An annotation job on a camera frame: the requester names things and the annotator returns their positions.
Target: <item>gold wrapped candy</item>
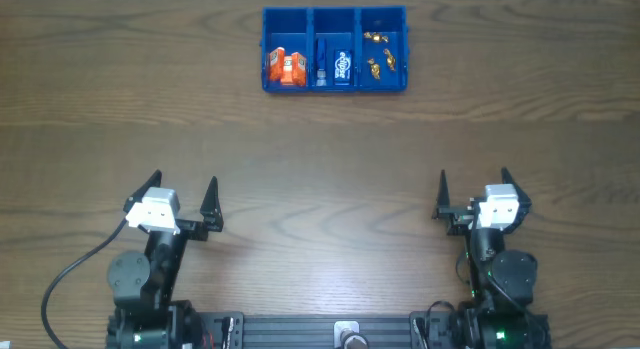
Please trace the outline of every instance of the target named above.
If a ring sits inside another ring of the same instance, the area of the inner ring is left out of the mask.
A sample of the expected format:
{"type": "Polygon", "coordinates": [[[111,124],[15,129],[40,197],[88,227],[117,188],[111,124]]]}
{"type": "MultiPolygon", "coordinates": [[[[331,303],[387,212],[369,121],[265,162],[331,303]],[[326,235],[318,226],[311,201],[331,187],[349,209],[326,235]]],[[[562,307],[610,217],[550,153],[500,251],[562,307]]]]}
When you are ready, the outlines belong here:
{"type": "Polygon", "coordinates": [[[384,55],[387,56],[387,65],[389,66],[389,69],[391,69],[391,71],[396,71],[396,58],[391,55],[389,49],[385,48],[384,55]]]}
{"type": "Polygon", "coordinates": [[[386,35],[381,35],[380,33],[369,33],[369,32],[365,32],[364,33],[364,37],[367,39],[371,39],[371,41],[373,41],[374,43],[388,43],[389,42],[389,37],[386,35]]]}
{"type": "Polygon", "coordinates": [[[371,75],[377,80],[380,80],[380,65],[377,64],[373,58],[367,60],[367,63],[371,66],[371,75]]]}

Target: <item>plastic tray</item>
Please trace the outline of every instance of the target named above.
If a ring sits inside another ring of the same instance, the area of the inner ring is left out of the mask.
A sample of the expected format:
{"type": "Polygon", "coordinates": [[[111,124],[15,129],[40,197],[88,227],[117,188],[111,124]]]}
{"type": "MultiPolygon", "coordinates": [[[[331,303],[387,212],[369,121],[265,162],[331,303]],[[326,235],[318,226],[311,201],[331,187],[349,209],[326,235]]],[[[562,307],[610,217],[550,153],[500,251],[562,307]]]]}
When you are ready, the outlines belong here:
{"type": "Polygon", "coordinates": [[[264,8],[262,12],[262,88],[267,92],[396,92],[407,88],[409,78],[409,44],[407,11],[404,6],[336,7],[336,8],[264,8]],[[389,43],[374,43],[364,32],[378,32],[389,43]],[[326,40],[327,85],[316,85],[316,42],[326,40]],[[307,58],[307,85],[287,86],[268,80],[267,56],[277,47],[286,55],[299,52],[307,58]],[[386,64],[383,50],[396,58],[396,71],[386,64]],[[334,53],[350,50],[351,80],[348,85],[334,83],[334,53]],[[373,58],[380,65],[376,80],[367,63],[373,58]]]}

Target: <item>wooden table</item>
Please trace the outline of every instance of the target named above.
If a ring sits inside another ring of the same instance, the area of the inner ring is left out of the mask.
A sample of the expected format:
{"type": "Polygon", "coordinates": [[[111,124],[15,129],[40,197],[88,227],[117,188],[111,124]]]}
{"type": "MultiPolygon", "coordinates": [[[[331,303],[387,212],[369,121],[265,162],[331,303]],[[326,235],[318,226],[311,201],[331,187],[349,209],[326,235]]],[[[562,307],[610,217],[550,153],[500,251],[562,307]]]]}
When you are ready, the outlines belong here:
{"type": "MultiPolygon", "coordinates": [[[[104,240],[156,168],[226,227],[189,243],[199,311],[408,313],[469,298],[462,239],[429,215],[507,166],[533,212],[532,311],[555,348],[640,344],[640,0],[0,0],[0,340],[51,347],[42,294],[104,240]],[[263,6],[406,4],[399,95],[270,96],[263,6]]],[[[101,347],[124,231],[55,290],[50,320],[101,347]]]]}

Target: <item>divided container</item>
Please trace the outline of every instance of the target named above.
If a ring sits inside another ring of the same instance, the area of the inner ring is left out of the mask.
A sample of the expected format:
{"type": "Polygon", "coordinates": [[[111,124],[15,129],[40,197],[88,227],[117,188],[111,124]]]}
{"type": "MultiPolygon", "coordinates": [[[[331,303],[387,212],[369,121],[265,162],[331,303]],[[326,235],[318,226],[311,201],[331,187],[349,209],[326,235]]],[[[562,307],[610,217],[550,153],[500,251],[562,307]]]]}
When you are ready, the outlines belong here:
{"type": "Polygon", "coordinates": [[[407,88],[409,45],[406,8],[336,7],[336,8],[264,8],[262,12],[262,88],[267,92],[394,92],[407,88]],[[389,43],[365,39],[365,32],[389,37],[389,43]],[[316,43],[326,41],[327,85],[317,86],[316,43]],[[281,85],[268,80],[267,56],[277,47],[286,55],[298,52],[307,58],[307,85],[281,85]],[[396,71],[387,66],[384,49],[396,59],[396,71]],[[351,80],[348,85],[334,82],[335,52],[351,52],[351,80]],[[380,80],[371,75],[367,63],[373,58],[380,65],[380,80]]]}

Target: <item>tabletop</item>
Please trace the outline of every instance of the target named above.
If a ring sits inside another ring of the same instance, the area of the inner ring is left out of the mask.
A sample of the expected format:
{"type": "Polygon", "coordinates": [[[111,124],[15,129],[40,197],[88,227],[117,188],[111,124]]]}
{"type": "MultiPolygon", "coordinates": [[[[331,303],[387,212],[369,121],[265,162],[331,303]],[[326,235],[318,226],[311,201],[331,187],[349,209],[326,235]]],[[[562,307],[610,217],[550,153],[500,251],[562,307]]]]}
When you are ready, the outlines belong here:
{"type": "MultiPolygon", "coordinates": [[[[0,0],[0,341],[53,344],[45,288],[155,169],[198,219],[175,299],[198,311],[397,313],[469,299],[463,240],[430,219],[509,168],[532,198],[555,348],[640,344],[640,0],[0,0]],[[406,5],[401,94],[269,95],[264,6],[406,5]]],[[[104,347],[125,230],[54,291],[70,347],[104,347]]]]}

